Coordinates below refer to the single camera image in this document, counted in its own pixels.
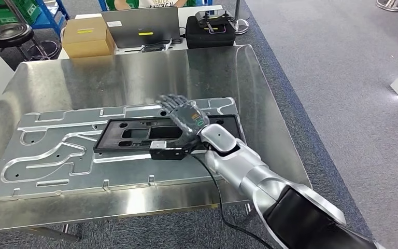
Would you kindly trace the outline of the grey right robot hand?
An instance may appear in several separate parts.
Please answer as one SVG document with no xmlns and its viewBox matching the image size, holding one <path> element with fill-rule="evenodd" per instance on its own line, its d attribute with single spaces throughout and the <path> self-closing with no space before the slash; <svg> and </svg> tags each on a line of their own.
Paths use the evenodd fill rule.
<svg viewBox="0 0 398 249">
<path fill-rule="evenodd" d="M 171 120 L 182 131 L 181 140 L 185 143 L 194 141 L 208 125 L 208 116 L 197 106 L 196 102 L 183 95 L 161 95 L 156 103 L 161 105 Z"/>
</svg>

